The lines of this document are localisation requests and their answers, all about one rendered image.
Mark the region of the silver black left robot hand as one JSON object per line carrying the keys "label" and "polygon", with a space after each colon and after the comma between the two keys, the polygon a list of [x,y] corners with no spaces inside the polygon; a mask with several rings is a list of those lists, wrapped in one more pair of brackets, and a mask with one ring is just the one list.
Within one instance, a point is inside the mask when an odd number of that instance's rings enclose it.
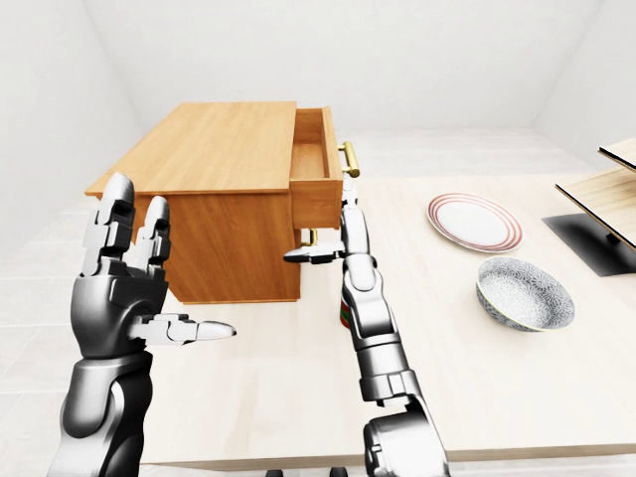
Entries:
{"label": "silver black left robot hand", "polygon": [[133,183],[116,172],[89,216],[84,262],[73,290],[71,321],[81,354],[113,359],[140,353],[148,345],[234,336],[237,331],[229,324],[162,311],[168,290],[163,263],[171,249],[168,203],[160,196],[151,200],[133,259],[126,262],[134,216]]}

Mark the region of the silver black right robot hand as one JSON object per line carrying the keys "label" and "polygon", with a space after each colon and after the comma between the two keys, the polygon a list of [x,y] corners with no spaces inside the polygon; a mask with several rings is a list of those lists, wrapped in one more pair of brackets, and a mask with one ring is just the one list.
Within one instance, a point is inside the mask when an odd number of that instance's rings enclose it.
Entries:
{"label": "silver black right robot hand", "polygon": [[349,307],[349,327],[356,351],[401,342],[393,312],[384,297],[383,278],[371,255],[364,213],[353,181],[343,182],[340,240],[304,245],[287,252],[288,262],[329,263],[342,258],[342,297]]}

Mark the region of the wooden cabinet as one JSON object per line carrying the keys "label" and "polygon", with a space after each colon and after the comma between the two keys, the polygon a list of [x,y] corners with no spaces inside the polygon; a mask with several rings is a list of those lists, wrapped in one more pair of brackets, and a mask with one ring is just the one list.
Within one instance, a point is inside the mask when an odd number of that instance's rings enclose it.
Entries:
{"label": "wooden cabinet", "polygon": [[183,303],[295,301],[300,268],[290,194],[296,104],[182,103],[86,189],[129,177],[142,226],[150,200],[170,208],[170,291]]}

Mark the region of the patterned grey white bowl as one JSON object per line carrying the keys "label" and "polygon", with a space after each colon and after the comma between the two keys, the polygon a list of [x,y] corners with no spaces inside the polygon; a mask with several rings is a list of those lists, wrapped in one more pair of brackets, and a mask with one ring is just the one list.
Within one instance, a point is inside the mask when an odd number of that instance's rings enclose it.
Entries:
{"label": "patterned grey white bowl", "polygon": [[493,257],[478,268],[476,294],[499,323],[523,332],[556,331],[575,318],[565,288],[543,269],[513,257]]}

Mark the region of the white plate with red rings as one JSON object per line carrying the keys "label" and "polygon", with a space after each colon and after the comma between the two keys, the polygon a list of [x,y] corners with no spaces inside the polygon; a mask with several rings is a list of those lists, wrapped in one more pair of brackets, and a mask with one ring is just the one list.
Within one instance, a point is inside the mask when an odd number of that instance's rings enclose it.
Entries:
{"label": "white plate with red rings", "polygon": [[522,244],[524,229],[500,204],[481,196],[451,192],[438,195],[427,206],[433,227],[464,247],[487,252],[511,251]]}

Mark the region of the wooden drawer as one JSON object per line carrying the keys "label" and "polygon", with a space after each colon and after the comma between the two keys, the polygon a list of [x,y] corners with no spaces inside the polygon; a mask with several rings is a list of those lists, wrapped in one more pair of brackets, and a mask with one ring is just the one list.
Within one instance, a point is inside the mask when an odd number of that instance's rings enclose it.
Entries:
{"label": "wooden drawer", "polygon": [[330,107],[298,108],[290,172],[294,227],[337,229],[342,185],[342,165]]}

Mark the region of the wooden shelf with black base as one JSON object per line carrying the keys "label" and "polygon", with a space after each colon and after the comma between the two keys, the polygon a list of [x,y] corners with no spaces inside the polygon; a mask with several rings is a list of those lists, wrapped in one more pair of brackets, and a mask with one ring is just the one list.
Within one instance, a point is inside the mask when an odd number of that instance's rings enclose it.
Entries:
{"label": "wooden shelf with black base", "polygon": [[597,275],[636,274],[636,137],[598,152],[619,166],[556,185],[581,212],[543,222]]}

